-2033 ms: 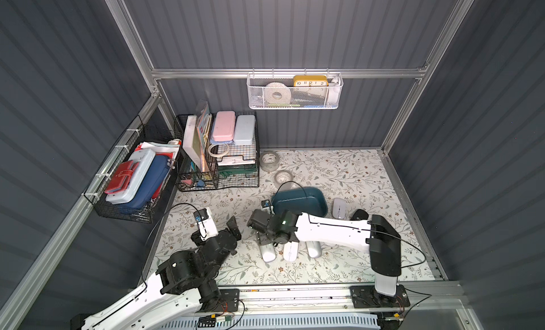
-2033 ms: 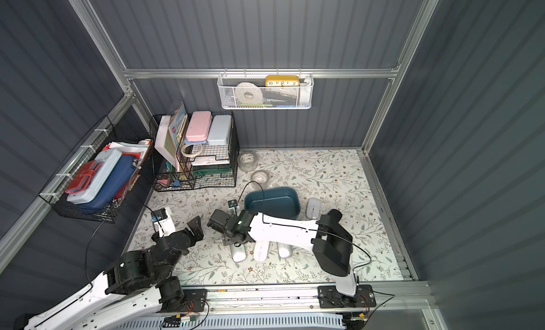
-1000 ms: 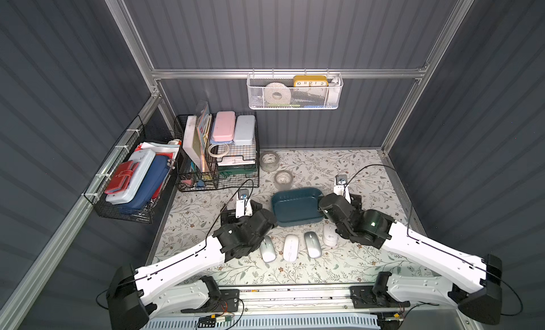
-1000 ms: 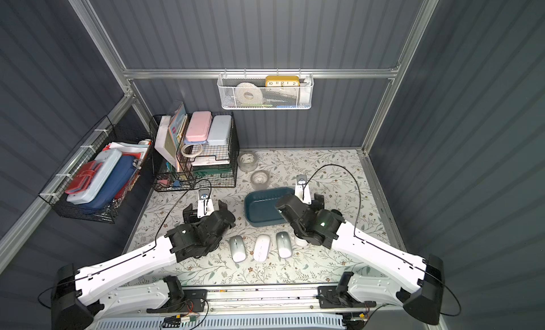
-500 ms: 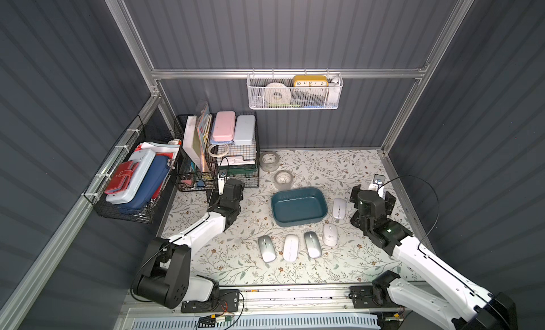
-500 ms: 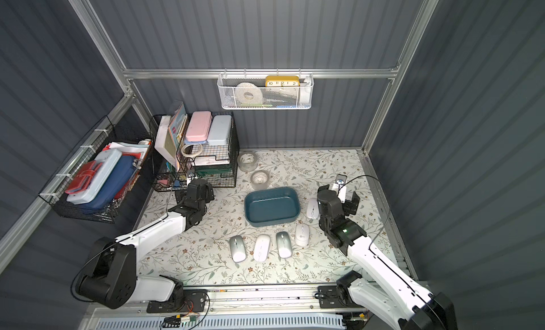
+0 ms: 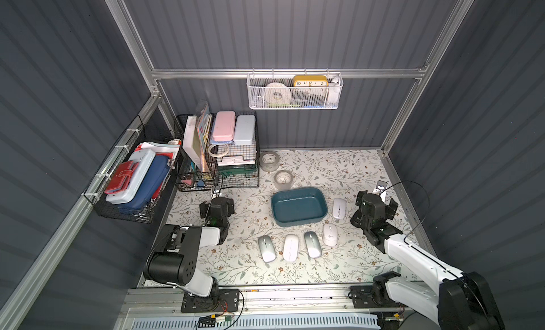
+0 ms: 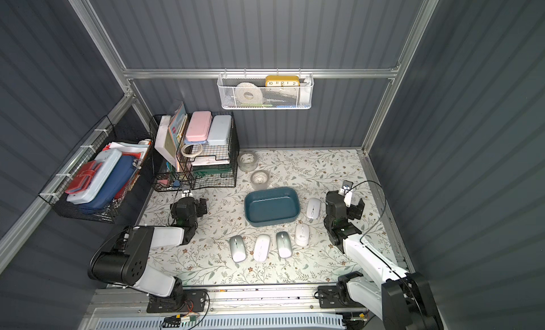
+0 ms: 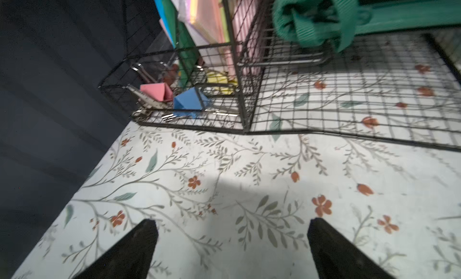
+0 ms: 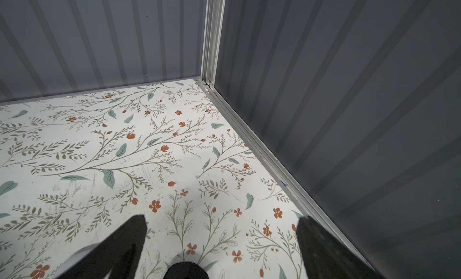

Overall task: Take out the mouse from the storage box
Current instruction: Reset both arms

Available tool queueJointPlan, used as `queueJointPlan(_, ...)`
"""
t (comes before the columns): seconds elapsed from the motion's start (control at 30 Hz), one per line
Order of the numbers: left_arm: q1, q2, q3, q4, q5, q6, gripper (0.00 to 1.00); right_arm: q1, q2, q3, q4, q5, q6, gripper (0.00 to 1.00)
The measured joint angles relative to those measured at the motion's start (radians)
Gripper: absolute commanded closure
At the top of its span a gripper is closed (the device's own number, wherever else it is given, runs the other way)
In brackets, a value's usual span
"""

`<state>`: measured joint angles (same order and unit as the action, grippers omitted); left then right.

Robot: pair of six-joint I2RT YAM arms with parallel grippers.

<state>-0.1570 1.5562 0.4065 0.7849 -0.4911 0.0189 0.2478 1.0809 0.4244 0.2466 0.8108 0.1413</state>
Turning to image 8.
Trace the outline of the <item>white round computer mouse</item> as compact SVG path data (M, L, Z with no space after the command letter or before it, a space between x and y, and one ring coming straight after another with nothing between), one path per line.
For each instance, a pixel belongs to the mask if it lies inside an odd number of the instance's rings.
M295 243L300 247L309 245L310 228L306 224L298 224L295 229Z

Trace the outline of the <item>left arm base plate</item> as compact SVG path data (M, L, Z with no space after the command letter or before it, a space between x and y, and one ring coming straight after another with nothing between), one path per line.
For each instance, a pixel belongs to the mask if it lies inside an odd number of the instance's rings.
M149 314L160 313L189 313L203 312L207 305L207 290L184 290L180 294L169 297L150 296L146 312Z

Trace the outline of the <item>white mouse with grey logo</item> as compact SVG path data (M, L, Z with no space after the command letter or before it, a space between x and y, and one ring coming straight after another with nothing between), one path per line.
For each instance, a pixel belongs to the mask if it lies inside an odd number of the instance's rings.
M307 218L311 220L319 219L320 210L321 210L321 201L317 198L310 198L307 203L307 212L306 212Z

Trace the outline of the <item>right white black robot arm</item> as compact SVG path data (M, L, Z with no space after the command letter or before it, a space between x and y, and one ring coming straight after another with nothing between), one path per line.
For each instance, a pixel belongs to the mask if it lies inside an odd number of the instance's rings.
M324 227L330 241L370 277L367 281L359 272L339 277L340 303L363 305L385 329L443 329L427 279L386 258L350 222L362 216L365 204L347 206L337 191L326 193L325 204Z

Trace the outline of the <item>silver grey computer mouse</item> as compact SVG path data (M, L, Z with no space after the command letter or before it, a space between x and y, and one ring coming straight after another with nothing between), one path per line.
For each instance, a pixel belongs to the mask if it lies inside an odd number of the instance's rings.
M287 259L292 256L292 242L290 235L286 231L280 231L276 234L278 255L281 259Z

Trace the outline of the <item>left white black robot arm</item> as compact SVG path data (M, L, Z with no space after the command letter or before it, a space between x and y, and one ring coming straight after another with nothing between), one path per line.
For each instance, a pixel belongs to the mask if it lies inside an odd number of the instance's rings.
M131 288L148 296L147 313L198 313L207 291L186 292L180 278L148 265L152 249L184 246L207 212L207 200L186 196L170 205L170 226L128 226L105 241L93 255L88 276L102 283Z

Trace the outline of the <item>teal plastic storage box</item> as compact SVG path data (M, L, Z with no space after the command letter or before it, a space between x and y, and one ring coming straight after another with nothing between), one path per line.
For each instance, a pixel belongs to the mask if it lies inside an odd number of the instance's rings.
M290 223L298 218L300 212L299 197L289 187L258 190L244 199L245 218L254 227Z

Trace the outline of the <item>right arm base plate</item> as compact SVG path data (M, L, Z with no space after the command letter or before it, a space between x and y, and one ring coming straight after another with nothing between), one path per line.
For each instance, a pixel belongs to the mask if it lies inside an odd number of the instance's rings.
M348 290L341 286L322 285L317 288L315 298L322 309L364 308L361 303L352 300Z

